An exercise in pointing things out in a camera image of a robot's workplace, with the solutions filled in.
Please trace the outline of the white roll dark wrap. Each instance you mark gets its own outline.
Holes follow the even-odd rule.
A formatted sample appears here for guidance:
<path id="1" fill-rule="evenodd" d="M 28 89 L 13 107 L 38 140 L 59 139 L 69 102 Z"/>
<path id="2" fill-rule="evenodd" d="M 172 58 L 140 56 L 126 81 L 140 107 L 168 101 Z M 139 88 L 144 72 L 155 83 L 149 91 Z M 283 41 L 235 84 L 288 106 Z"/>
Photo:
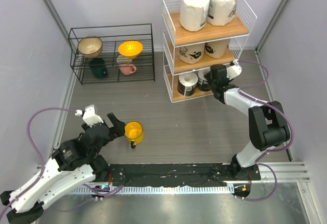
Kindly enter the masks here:
<path id="1" fill-rule="evenodd" d="M 184 97 L 189 97 L 194 94 L 198 83 L 198 76 L 194 72 L 180 74 L 178 76 L 177 90 Z"/>
<path id="2" fill-rule="evenodd" d="M 205 78 L 205 75 L 208 72 L 209 69 L 203 69 L 203 70 L 199 70 L 197 73 L 198 76 L 197 89 L 203 93 L 211 91 L 211 86 L 208 83 L 207 79 Z"/>

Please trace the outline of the brown paper towel roll front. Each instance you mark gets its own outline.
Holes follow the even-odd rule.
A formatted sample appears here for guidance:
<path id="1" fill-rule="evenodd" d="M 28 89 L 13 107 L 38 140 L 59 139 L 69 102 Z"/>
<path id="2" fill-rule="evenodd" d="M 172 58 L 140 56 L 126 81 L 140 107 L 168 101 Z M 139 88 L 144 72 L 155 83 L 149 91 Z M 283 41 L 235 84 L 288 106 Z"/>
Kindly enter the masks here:
<path id="1" fill-rule="evenodd" d="M 229 43 L 230 39 L 206 42 L 204 52 L 212 58 L 220 58 L 225 54 Z"/>

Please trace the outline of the brown paper towel roll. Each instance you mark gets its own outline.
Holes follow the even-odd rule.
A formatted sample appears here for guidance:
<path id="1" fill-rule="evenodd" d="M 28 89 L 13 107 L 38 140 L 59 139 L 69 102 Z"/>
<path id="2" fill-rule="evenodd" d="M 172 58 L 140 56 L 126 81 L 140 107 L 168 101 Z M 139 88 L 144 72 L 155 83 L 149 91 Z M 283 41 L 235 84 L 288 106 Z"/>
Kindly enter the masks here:
<path id="1" fill-rule="evenodd" d="M 220 58 L 225 54 L 229 43 L 230 39 L 206 42 L 204 52 L 212 58 Z"/>
<path id="2" fill-rule="evenodd" d="M 204 55 L 205 43 L 182 46 L 179 48 L 179 58 L 188 64 L 199 62 Z"/>

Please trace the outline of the brown paper towel roll back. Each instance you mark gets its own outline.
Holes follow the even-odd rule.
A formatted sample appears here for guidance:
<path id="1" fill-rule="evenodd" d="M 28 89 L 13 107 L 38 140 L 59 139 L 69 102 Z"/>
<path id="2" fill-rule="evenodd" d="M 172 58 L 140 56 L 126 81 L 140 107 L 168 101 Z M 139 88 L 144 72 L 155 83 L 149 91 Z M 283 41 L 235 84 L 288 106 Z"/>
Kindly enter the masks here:
<path id="1" fill-rule="evenodd" d="M 205 43 L 182 46 L 179 48 L 179 58 L 188 64 L 199 62 L 204 55 Z"/>

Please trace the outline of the white towel roll front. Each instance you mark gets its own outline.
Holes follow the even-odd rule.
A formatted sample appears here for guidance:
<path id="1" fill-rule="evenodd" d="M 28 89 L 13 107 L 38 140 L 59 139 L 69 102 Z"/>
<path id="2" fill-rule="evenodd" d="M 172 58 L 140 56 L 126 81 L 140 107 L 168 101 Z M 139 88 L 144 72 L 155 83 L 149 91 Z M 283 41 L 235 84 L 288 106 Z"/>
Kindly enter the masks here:
<path id="1" fill-rule="evenodd" d="M 237 0 L 210 0 L 207 22 L 213 26 L 224 26 L 233 20 Z"/>

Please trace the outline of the white towel roll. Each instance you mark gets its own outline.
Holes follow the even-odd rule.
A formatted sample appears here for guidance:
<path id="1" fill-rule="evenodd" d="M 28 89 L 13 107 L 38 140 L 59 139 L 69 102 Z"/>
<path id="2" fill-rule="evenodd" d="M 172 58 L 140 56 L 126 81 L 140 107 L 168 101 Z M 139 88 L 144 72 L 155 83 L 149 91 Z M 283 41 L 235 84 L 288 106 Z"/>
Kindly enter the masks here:
<path id="1" fill-rule="evenodd" d="M 207 22 L 213 26 L 224 26 L 233 20 L 237 0 L 210 0 Z"/>
<path id="2" fill-rule="evenodd" d="M 191 32 L 200 31 L 206 24 L 210 0 L 182 0 L 179 22 Z"/>

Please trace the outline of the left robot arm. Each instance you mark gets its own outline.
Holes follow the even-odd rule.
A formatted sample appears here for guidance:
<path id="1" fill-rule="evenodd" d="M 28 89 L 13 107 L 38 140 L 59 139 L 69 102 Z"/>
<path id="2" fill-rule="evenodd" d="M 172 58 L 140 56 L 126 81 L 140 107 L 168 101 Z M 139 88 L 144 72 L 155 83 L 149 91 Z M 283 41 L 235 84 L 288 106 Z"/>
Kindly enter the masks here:
<path id="1" fill-rule="evenodd" d="M 47 162 L 41 163 L 41 170 L 27 183 L 1 194 L 5 206 L 2 214 L 7 216 L 9 223 L 33 223 L 45 209 L 74 188 L 108 179 L 109 165 L 100 151 L 125 134 L 125 123 L 108 113 L 112 123 L 109 127 L 92 107 L 74 113 L 82 117 L 84 131 L 63 142 Z"/>

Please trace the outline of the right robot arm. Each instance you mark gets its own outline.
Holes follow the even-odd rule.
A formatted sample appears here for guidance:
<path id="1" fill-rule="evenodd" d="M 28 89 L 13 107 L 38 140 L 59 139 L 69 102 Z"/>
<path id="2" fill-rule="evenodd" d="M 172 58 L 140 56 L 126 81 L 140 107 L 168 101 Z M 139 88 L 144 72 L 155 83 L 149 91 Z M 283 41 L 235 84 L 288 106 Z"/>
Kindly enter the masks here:
<path id="1" fill-rule="evenodd" d="M 287 150 L 294 140 L 294 129 L 280 102 L 257 99 L 231 84 L 241 70 L 234 61 L 230 66 L 212 65 L 204 75 L 217 100 L 248 117 L 250 142 L 232 157 L 228 173 L 238 181 L 247 177 L 266 154 Z"/>

